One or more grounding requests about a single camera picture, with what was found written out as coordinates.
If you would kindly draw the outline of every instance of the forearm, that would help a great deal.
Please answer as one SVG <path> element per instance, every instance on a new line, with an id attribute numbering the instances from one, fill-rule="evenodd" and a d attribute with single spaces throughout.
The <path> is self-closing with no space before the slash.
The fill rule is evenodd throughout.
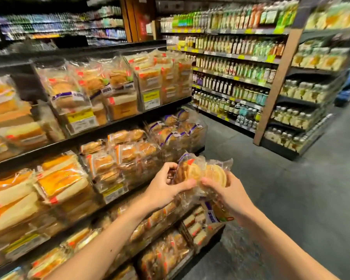
<path id="1" fill-rule="evenodd" d="M 138 199 L 106 230 L 51 273 L 47 280 L 102 279 L 132 232 L 150 211 L 144 198 Z"/>
<path id="2" fill-rule="evenodd" d="M 246 218 L 246 226 L 274 259 L 279 272 L 287 279 L 337 280 L 338 278 L 301 249 L 258 209 Z"/>

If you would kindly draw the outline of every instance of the concrete floor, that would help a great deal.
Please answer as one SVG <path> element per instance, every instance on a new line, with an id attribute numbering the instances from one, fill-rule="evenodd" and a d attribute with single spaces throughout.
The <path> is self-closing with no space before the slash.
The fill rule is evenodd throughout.
<path id="1" fill-rule="evenodd" d="M 206 158 L 232 157 L 232 172 L 255 205 L 319 263 L 350 280 L 350 105 L 296 162 L 203 119 L 209 126 Z M 260 263 L 247 235 L 236 224 L 228 225 L 222 242 L 183 279 L 277 279 L 267 261 Z"/>

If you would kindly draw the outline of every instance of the brown wooden column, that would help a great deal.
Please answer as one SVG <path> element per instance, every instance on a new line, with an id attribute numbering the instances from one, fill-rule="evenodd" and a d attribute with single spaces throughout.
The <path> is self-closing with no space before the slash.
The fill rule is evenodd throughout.
<path id="1" fill-rule="evenodd" d="M 279 95 L 281 86 L 285 80 L 285 75 L 291 66 L 294 53 L 297 51 L 297 45 L 299 38 L 302 35 L 302 31 L 303 29 L 290 30 L 287 43 L 285 44 L 283 56 L 281 57 L 281 61 L 277 68 L 271 90 L 269 92 L 268 98 L 266 99 L 266 105 L 263 108 L 263 112 L 261 114 L 261 120 L 259 121 L 257 130 L 255 131 L 253 143 L 256 145 L 259 145 L 261 143 L 261 139 L 265 133 L 268 120 L 270 119 L 272 110 L 274 109 L 277 96 Z"/>

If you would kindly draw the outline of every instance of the floor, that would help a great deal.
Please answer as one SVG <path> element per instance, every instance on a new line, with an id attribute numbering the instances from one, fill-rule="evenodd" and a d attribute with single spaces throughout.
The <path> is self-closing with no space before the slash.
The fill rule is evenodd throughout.
<path id="1" fill-rule="evenodd" d="M 232 172 L 255 205 L 324 267 L 350 280 L 350 104 L 296 162 L 202 117 L 209 127 L 206 158 L 232 157 Z M 277 279 L 269 258 L 261 258 L 248 233 L 231 222 L 222 242 L 183 279 Z"/>

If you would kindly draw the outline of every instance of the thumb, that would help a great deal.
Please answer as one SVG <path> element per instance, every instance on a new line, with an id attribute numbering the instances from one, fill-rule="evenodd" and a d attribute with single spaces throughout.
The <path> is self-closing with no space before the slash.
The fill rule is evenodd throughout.
<path id="1" fill-rule="evenodd" d="M 178 183 L 176 185 L 172 185 L 173 191 L 175 194 L 178 194 L 180 192 L 183 192 L 185 190 L 190 190 L 197 184 L 195 179 L 189 179 L 184 182 Z"/>
<path id="2" fill-rule="evenodd" d="M 204 186 L 212 188 L 213 190 L 215 190 L 220 195 L 223 194 L 224 188 L 221 185 L 219 185 L 217 182 L 215 182 L 214 180 L 206 178 L 206 177 L 202 177 L 201 178 L 201 183 Z"/>

